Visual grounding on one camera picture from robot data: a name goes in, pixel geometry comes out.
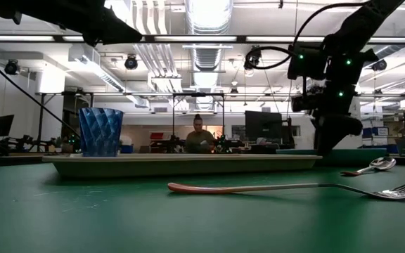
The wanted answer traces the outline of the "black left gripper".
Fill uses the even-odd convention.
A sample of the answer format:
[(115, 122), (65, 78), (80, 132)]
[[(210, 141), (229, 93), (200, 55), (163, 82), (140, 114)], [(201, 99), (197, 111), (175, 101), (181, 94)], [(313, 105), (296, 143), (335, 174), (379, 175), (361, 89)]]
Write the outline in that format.
[(84, 42), (90, 46), (97, 45), (108, 35), (111, 26), (114, 44), (136, 43), (142, 40), (142, 34), (139, 31), (118, 18), (112, 8), (103, 6), (90, 15), (88, 25), (82, 32)]

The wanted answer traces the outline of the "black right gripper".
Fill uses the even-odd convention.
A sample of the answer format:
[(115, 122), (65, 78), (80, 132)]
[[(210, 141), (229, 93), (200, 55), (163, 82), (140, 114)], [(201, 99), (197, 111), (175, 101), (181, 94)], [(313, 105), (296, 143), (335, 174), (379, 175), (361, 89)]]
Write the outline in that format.
[[(351, 116), (349, 107), (355, 92), (349, 88), (310, 86), (304, 93), (291, 97), (294, 112), (308, 111), (316, 133), (333, 131), (339, 135), (361, 134), (363, 125)], [(320, 135), (316, 139), (316, 154), (326, 156), (342, 140), (336, 135)]]

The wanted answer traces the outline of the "teal plastic plate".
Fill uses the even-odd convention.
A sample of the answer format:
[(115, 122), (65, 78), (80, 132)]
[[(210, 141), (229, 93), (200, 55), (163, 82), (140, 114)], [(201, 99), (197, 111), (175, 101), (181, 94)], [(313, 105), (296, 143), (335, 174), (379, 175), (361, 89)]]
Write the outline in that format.
[(385, 157), (387, 150), (384, 148), (357, 148), (335, 149), (317, 160), (315, 167), (365, 167), (373, 160)]

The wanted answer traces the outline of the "steel spoon orange handle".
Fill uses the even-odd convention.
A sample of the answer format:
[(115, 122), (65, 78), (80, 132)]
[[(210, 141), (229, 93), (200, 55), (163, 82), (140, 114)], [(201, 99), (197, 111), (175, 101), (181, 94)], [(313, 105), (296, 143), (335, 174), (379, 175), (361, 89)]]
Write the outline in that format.
[(342, 171), (343, 176), (359, 176), (370, 171), (387, 171), (396, 165), (397, 161), (393, 157), (379, 157), (370, 164), (357, 171)]

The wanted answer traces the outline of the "blue faceted cup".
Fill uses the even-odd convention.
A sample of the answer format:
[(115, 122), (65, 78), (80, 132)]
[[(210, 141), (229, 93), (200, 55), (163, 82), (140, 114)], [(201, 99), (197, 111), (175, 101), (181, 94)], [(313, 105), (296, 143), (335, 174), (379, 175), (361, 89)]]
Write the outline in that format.
[(79, 110), (80, 145), (84, 157), (117, 157), (124, 113), (111, 108)]

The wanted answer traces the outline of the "steel fork orange handle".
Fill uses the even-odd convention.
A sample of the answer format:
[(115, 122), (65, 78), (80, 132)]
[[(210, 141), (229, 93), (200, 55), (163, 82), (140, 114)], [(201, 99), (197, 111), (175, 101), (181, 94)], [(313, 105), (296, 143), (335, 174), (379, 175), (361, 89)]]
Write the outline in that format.
[(345, 186), (338, 183), (301, 183), (301, 184), (286, 184), (286, 185), (270, 185), (270, 186), (229, 186), (229, 187), (202, 187), (188, 186), (178, 183), (168, 183), (167, 187), (175, 193), (188, 194), (230, 194), (243, 192), (256, 192), (266, 190), (290, 190), (304, 188), (337, 188), (350, 191), (353, 193), (362, 194), (377, 200), (389, 201), (405, 201), (405, 184), (397, 186), (393, 189), (367, 192), (351, 186)]

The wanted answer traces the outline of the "beige plastic tray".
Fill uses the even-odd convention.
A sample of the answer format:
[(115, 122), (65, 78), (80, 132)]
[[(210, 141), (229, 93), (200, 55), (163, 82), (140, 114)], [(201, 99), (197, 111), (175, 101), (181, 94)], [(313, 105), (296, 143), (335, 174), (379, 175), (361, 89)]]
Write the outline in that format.
[(128, 154), (117, 157), (44, 156), (64, 177), (76, 179), (229, 174), (304, 170), (321, 156), (260, 154)]

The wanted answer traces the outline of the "blue storage box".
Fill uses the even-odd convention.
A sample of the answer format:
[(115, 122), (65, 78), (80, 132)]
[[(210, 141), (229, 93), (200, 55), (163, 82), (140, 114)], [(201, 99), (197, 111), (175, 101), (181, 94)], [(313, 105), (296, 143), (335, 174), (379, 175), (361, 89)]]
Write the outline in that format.
[(363, 128), (363, 138), (372, 138), (373, 136), (389, 136), (389, 129), (386, 126)]

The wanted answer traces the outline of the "black overhead light beam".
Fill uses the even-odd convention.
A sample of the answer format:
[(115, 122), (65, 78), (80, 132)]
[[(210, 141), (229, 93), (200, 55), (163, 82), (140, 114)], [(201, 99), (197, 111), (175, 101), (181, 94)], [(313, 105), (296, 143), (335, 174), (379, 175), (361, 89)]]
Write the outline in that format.
[[(229, 35), (145, 35), (140, 43), (156, 44), (290, 44), (292, 36), (229, 36)], [(0, 34), (1, 43), (83, 43), (82, 35)], [(405, 37), (372, 37), (370, 45), (405, 45)]]

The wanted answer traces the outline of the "person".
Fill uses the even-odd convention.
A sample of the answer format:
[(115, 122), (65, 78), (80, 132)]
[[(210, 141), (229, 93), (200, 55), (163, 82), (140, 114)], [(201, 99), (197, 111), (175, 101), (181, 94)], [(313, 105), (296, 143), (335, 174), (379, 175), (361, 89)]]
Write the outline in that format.
[(185, 150), (187, 153), (209, 154), (214, 149), (214, 136), (203, 129), (203, 119), (196, 114), (193, 119), (194, 130), (186, 137)]

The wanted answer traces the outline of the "green table mat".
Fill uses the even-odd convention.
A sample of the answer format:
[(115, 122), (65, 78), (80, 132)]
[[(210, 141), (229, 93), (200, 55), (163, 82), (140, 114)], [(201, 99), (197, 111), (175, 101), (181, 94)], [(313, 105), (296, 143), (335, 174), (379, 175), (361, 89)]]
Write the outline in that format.
[(351, 169), (72, 179), (51, 163), (0, 166), (0, 253), (405, 253), (405, 201), (337, 188), (167, 187), (338, 183), (378, 191), (405, 183), (405, 165), (342, 176)]

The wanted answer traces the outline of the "silver ventilation duct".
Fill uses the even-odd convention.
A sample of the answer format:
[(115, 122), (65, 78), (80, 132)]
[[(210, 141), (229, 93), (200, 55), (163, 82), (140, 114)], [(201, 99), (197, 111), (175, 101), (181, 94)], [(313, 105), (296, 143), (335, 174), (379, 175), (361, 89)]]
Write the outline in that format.
[[(225, 35), (229, 30), (233, 0), (185, 0), (189, 34)], [(191, 57), (200, 71), (214, 71), (220, 66), (224, 49), (194, 48)]]

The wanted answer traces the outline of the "black gantry frame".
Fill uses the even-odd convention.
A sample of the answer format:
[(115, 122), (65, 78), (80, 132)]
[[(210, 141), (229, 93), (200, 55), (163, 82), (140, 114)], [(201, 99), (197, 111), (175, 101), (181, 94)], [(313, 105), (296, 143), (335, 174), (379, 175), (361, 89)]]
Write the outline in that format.
[[(202, 97), (212, 97), (214, 99), (215, 96), (219, 96), (222, 98), (222, 126), (221, 126), (221, 137), (225, 137), (225, 95), (223, 93), (203, 93), (203, 92), (193, 92), (193, 93), (173, 93), (172, 94), (172, 135), (170, 137), (170, 142), (173, 143), (174, 147), (178, 143), (178, 138), (175, 136), (175, 107), (178, 102), (176, 102), (176, 97), (186, 98), (187, 96), (194, 97), (194, 98), (202, 98)], [(195, 127), (195, 131), (199, 132), (203, 130), (203, 119), (200, 113), (196, 113), (195, 117), (193, 118), (193, 126)]]

